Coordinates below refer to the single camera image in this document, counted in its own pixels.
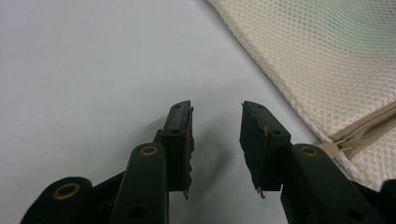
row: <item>mesh bag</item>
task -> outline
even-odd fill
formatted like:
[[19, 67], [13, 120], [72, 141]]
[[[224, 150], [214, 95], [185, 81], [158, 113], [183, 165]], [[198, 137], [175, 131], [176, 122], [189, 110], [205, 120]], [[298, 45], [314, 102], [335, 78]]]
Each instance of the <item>mesh bag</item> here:
[[[209, 1], [323, 141], [394, 110], [395, 1]], [[396, 178], [395, 134], [337, 160], [357, 181], [379, 189]]]

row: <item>white table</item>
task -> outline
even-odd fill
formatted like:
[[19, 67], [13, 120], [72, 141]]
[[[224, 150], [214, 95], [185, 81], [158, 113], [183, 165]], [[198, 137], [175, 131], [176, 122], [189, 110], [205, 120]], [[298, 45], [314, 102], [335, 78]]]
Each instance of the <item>white table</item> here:
[[195, 151], [170, 223], [286, 223], [279, 192], [253, 188], [243, 101], [267, 106], [292, 143], [318, 140], [204, 0], [8, 1], [0, 7], [0, 218], [18, 223], [67, 176], [125, 169], [171, 105], [191, 100]]

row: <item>mesh laundry bag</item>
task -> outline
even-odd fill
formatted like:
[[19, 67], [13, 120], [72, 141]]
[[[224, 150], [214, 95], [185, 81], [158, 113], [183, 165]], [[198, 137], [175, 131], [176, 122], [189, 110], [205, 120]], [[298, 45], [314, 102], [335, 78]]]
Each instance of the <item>mesh laundry bag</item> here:
[[358, 182], [396, 178], [396, 1], [209, 1]]

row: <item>brass screw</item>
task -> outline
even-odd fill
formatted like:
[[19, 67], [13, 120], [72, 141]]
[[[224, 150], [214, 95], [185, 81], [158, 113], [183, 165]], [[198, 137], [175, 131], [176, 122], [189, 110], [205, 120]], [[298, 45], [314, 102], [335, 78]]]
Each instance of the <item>brass screw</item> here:
[[140, 154], [144, 156], [152, 156], [158, 152], [157, 147], [143, 147], [140, 149]]
[[79, 191], [78, 183], [67, 183], [61, 185], [52, 193], [52, 197], [56, 200], [64, 200], [73, 197]]
[[312, 147], [300, 147], [300, 150], [307, 156], [316, 157], [319, 155], [318, 151]]

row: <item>zipper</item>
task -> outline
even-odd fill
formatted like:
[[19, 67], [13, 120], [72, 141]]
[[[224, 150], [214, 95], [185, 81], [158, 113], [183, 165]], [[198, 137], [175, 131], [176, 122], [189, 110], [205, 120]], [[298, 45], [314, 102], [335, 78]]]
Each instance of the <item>zipper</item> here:
[[319, 144], [318, 147], [323, 149], [331, 158], [335, 158], [341, 151], [351, 159], [356, 153], [372, 144], [395, 126], [396, 108], [392, 108], [387, 113], [362, 124], [346, 136], [333, 142]]

